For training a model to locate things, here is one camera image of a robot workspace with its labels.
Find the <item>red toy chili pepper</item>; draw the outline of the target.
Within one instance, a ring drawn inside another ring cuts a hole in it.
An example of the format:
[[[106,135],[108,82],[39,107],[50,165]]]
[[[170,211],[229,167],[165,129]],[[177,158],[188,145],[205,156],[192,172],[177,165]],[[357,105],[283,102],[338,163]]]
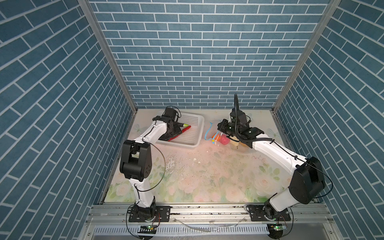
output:
[[[187,130],[189,130],[190,128],[191,128],[191,126],[187,126],[187,127],[183,128],[181,134],[185,133],[185,132],[186,132]],[[176,139],[176,138],[178,138],[181,134],[179,134],[179,135],[177,135],[177,136],[175,136],[175,137],[170,138],[170,139],[169,139],[169,142],[172,141],[172,140],[174,140],[174,139]]]

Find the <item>pink toy fruit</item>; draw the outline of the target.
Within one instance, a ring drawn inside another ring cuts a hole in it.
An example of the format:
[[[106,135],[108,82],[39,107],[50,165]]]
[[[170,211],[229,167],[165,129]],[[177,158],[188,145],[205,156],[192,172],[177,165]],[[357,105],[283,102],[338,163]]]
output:
[[[227,145],[230,143],[230,139],[226,135],[222,135],[220,139],[222,145]]]

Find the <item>orange toy tangerine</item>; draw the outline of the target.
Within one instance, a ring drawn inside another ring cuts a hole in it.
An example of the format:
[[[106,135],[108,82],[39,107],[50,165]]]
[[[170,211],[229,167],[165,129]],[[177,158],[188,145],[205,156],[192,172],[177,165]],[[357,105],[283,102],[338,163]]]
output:
[[[212,143],[215,144],[216,142],[219,142],[220,139],[221,139],[221,135],[220,134],[216,134],[212,138]]]

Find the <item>clear zip bag blue zipper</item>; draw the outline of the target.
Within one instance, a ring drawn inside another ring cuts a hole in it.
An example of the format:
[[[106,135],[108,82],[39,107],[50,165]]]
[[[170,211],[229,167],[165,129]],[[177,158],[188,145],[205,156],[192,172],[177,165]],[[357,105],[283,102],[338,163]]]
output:
[[[210,130],[214,126],[213,123],[210,123],[209,129],[204,134],[204,140],[213,144],[217,142],[222,142],[222,145],[231,143],[235,144],[235,146],[244,145],[253,149],[254,140],[264,132],[256,127],[250,127],[250,123],[249,116],[246,116],[245,120],[239,118],[224,119],[218,123],[217,131],[209,137]]]

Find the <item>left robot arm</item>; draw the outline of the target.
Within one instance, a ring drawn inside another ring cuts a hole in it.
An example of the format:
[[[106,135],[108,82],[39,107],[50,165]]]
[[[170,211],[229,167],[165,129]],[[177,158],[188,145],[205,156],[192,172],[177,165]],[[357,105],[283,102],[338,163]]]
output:
[[[182,134],[184,124],[178,122],[180,117],[176,107],[166,107],[163,114],[154,117],[150,127],[139,137],[123,143],[120,172],[134,188],[136,204],[143,210],[155,205],[155,197],[147,180],[153,163],[151,147],[158,140],[169,141]]]

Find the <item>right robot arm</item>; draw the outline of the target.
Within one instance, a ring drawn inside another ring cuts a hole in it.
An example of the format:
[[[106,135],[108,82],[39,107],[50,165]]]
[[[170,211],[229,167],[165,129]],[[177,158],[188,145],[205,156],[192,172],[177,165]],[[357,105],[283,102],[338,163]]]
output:
[[[268,219],[277,218],[281,212],[296,204],[308,204],[325,188],[326,175],[317,158],[299,155],[278,144],[259,128],[250,127],[250,120],[243,111],[232,109],[230,119],[218,123],[218,131],[231,141],[263,153],[292,177],[285,190],[274,194],[264,203],[264,214]]]

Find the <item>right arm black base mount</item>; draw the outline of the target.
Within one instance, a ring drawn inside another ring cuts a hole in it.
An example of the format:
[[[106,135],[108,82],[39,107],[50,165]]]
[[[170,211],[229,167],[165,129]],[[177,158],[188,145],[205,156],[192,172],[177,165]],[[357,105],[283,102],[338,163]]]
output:
[[[246,211],[249,213],[252,222],[277,222],[277,221],[291,221],[291,215],[288,209],[282,212],[276,212],[274,209],[269,209],[265,205],[246,205]]]

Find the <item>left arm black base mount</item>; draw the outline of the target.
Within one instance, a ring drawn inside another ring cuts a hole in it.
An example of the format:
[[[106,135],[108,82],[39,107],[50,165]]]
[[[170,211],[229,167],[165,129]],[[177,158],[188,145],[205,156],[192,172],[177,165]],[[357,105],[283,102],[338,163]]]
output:
[[[128,221],[130,223],[169,222],[170,214],[171,206],[151,206],[149,208],[133,206],[129,210]]]

